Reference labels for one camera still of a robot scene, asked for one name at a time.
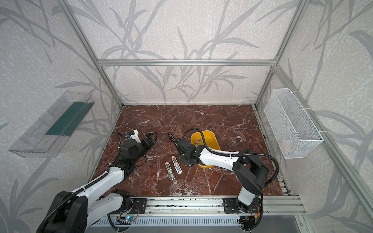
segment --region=gray floor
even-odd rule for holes
[[[125,233],[242,233],[239,227],[130,227]],[[251,232],[300,233],[294,216],[263,216],[260,224]],[[90,227],[85,233],[115,233],[111,227]]]

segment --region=red marble tabletop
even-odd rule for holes
[[[187,167],[179,159],[178,151],[167,133],[175,138],[191,128],[211,130],[215,133],[221,150],[241,151],[244,148],[253,152],[267,153],[263,135],[258,126],[251,105],[150,105],[124,106],[115,129],[126,133],[132,129],[139,131],[140,139],[145,133],[158,132],[157,143],[147,152],[147,161],[124,181],[111,190],[122,189],[132,196],[168,195],[237,195],[241,184],[232,171],[212,167],[202,169],[198,166]],[[108,145],[96,168],[94,178],[102,174],[117,154],[117,139],[111,135]],[[182,173],[177,174],[171,156],[175,156]],[[268,177],[272,176],[272,162],[261,159],[270,167]],[[145,161],[141,158],[137,164]],[[169,162],[176,179],[168,177],[165,162]],[[279,181],[268,185],[264,195],[282,195]]]

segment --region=green mat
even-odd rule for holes
[[[48,130],[46,135],[71,136],[93,104],[94,102],[74,102]]]

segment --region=white wallpaper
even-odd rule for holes
[[[68,0],[100,59],[273,59],[298,0]]]
[[[372,22],[373,1],[310,4],[280,61],[371,191]]]
[[[30,233],[54,196],[90,178],[118,105],[54,1],[0,2],[0,232]],[[91,93],[90,112],[56,158],[8,148],[66,91]]]
[[[285,88],[274,75],[265,90],[258,110],[274,146],[287,188],[301,197],[304,208],[316,233],[373,232],[373,223],[322,145],[305,158],[284,159],[264,113],[274,88]]]
[[[268,66],[112,66],[123,103],[254,103]],[[200,79],[198,73],[206,73]]]

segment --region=yellow tray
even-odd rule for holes
[[[205,137],[206,145],[212,149],[220,150],[219,143],[216,140],[215,134],[210,130],[204,130],[202,131],[203,136]],[[203,145],[202,136],[200,132],[196,132],[192,134],[190,137],[190,141],[195,147],[198,147],[198,145]],[[210,167],[214,167],[214,165],[200,165],[199,167],[206,169]]]

